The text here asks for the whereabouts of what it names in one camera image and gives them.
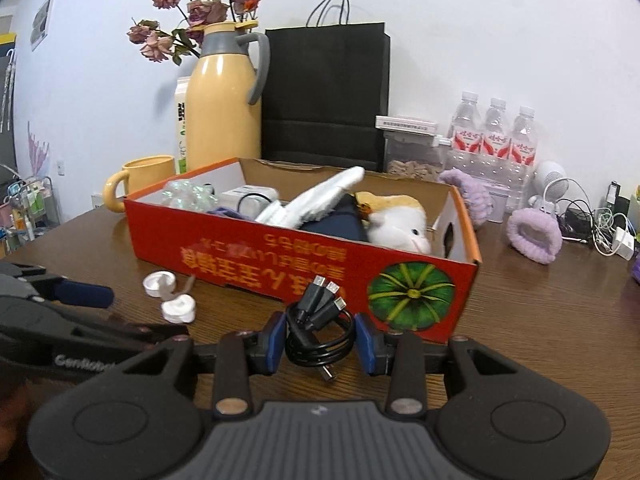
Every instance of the blue gripper pad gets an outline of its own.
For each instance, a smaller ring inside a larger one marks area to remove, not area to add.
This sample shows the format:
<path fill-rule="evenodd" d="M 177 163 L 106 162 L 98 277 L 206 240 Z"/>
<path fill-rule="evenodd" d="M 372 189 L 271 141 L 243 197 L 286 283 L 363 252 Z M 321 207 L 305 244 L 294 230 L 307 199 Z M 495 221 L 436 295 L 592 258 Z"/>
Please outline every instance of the blue gripper pad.
<path fill-rule="evenodd" d="M 266 365 L 270 373 L 274 374 L 278 370 L 280 358 L 284 352 L 284 343 L 287 337 L 287 318 L 281 314 L 268 334 L 269 349 L 267 350 Z"/>
<path fill-rule="evenodd" d="M 62 280 L 54 286 L 57 300 L 68 305 L 107 308 L 114 300 L 113 290 L 108 286 Z"/>
<path fill-rule="evenodd" d="M 354 319 L 356 322 L 356 348 L 360 357 L 360 364 L 365 373 L 371 375 L 376 370 L 373 337 L 369 329 L 372 323 L 364 314 L 356 314 Z"/>

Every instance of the coiled black cable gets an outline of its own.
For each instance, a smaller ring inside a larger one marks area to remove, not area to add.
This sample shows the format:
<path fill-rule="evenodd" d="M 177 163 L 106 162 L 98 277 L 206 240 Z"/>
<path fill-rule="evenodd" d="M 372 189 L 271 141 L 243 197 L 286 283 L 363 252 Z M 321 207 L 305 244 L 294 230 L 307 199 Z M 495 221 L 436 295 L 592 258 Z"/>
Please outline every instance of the coiled black cable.
<path fill-rule="evenodd" d="M 301 323 L 296 321 L 297 310 L 297 303 L 286 309 L 289 333 L 285 353 L 289 361 L 298 366 L 316 368 L 337 363 L 347 357 L 356 339 L 353 316 L 348 311 L 340 311 L 332 320 L 344 333 L 332 341 L 321 343 L 312 330 L 300 326 Z"/>

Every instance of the white cable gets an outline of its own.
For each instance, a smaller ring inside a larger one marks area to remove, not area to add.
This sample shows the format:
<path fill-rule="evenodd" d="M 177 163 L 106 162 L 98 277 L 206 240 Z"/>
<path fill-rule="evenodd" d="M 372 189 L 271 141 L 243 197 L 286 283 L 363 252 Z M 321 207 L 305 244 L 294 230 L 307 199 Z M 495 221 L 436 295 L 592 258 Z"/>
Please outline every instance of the white cable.
<path fill-rule="evenodd" d="M 578 182 L 577 180 L 573 179 L 573 178 L 569 178 L 568 176 L 562 176 L 560 178 L 556 178 L 555 180 L 552 180 L 551 182 L 549 182 L 546 187 L 545 190 L 542 192 L 542 201 L 546 202 L 546 192 L 547 190 L 553 186 L 553 184 L 556 184 L 558 182 L 562 182 L 563 180 L 569 180 L 571 182 L 573 182 L 576 186 L 578 186 L 582 192 L 584 193 L 584 197 L 587 199 L 587 206 L 589 206 L 589 211 L 591 210 L 591 202 L 589 202 L 589 195 L 587 195 L 587 192 L 584 190 L 584 188 L 580 185 L 580 182 Z"/>
<path fill-rule="evenodd" d="M 580 185 L 580 183 L 573 179 L 573 178 L 569 178 L 567 176 L 563 176 L 561 178 L 556 178 L 555 180 L 552 180 L 551 182 L 549 182 L 546 186 L 545 186 L 545 190 L 542 192 L 542 201 L 543 203 L 546 202 L 546 192 L 548 191 L 548 189 L 553 185 L 556 184 L 558 182 L 562 182 L 563 180 L 567 180 L 567 181 L 571 181 L 573 182 L 576 186 L 578 186 L 580 188 L 580 190 L 584 193 L 584 197 L 587 199 L 586 203 L 587 206 L 589 207 L 589 211 L 591 212 L 591 215 L 589 217 L 589 222 L 591 224 L 591 231 L 593 232 L 593 245 L 596 247 L 596 250 L 602 254 L 602 256 L 613 256 L 614 254 L 616 254 L 616 251 L 618 250 L 618 247 L 613 247 L 612 244 L 609 242 L 609 240 L 607 240 L 607 237 L 604 235 L 604 233 L 609 232 L 609 235 L 611 236 L 612 240 L 613 240 L 613 236 L 615 234 L 615 229 L 614 229 L 614 225 L 613 225 L 613 220 L 616 216 L 622 216 L 625 219 L 626 225 L 628 228 L 631 228 L 631 230 L 634 232 L 634 238 L 636 237 L 636 229 L 633 227 L 633 225 L 631 224 L 631 221 L 629 220 L 629 218 L 624 214 L 624 213 L 615 213 L 612 214 L 611 210 L 608 207 L 597 207 L 596 209 L 591 209 L 591 202 L 589 201 L 589 195 L 587 195 L 587 192 L 584 190 L 584 188 Z M 599 215 L 597 215 L 597 220 L 595 221 L 595 225 L 593 224 L 594 219 L 596 218 L 596 213 L 598 211 L 602 211 L 602 213 L 600 213 Z M 602 250 L 600 250 L 600 246 L 608 249 L 610 252 L 609 253 L 605 253 Z"/>
<path fill-rule="evenodd" d="M 596 212 L 597 211 L 602 211 L 602 213 L 600 213 L 598 215 L 598 219 L 596 220 L 596 225 L 593 227 L 594 230 L 594 237 L 593 237 L 593 241 L 594 241 L 594 245 L 596 247 L 596 250 L 602 254 L 602 256 L 613 256 L 614 254 L 616 254 L 616 251 L 618 250 L 618 247 L 614 247 L 612 243 L 609 242 L 609 240 L 607 240 L 606 236 L 604 235 L 605 232 L 609 232 L 609 235 L 611 235 L 611 237 L 613 238 L 613 235 L 615 234 L 615 229 L 614 229 L 614 225 L 613 225 L 613 220 L 616 216 L 622 216 L 622 218 L 625 219 L 626 225 L 628 228 L 631 228 L 631 230 L 634 232 L 634 237 L 636 236 L 636 229 L 633 227 L 633 225 L 631 224 L 631 221 L 629 220 L 629 218 L 624 214 L 624 213 L 611 213 L 611 210 L 608 207 L 598 207 L 596 209 L 593 210 L 592 214 L 595 217 Z M 601 245 L 604 248 L 609 249 L 609 253 L 604 253 L 603 251 L 600 250 L 599 246 Z"/>

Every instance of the yellow mug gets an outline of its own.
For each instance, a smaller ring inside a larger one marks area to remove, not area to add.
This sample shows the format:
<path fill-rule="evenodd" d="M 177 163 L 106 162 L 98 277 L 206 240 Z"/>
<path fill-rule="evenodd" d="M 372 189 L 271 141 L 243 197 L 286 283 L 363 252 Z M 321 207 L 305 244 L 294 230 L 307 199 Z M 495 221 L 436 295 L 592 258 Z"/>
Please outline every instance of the yellow mug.
<path fill-rule="evenodd" d="M 122 171 L 111 175 L 104 184 L 102 200 L 107 209 L 124 213 L 124 204 L 116 199 L 116 188 L 124 181 L 124 193 L 134 193 L 175 175 L 174 158 L 171 155 L 156 155 L 138 158 L 123 165 Z"/>

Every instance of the cardboard box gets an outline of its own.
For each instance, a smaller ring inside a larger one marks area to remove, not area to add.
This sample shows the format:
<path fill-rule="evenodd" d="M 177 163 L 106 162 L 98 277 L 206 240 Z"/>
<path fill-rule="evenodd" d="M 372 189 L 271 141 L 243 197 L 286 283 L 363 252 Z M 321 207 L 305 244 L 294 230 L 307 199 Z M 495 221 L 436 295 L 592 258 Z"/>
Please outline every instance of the cardboard box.
<path fill-rule="evenodd" d="M 174 178 L 213 184 L 217 193 L 245 184 L 274 187 L 289 201 L 337 168 L 231 159 Z M 462 314 L 478 272 L 480 253 L 455 187 L 367 172 L 353 191 L 407 194 L 424 207 L 433 228 L 433 254 L 380 248 L 364 242 L 161 205 L 165 182 L 126 197 L 136 256 L 217 285 L 234 285 L 297 301 L 316 274 L 340 285 L 352 314 L 369 312 L 383 330 L 409 329 L 445 342 Z"/>

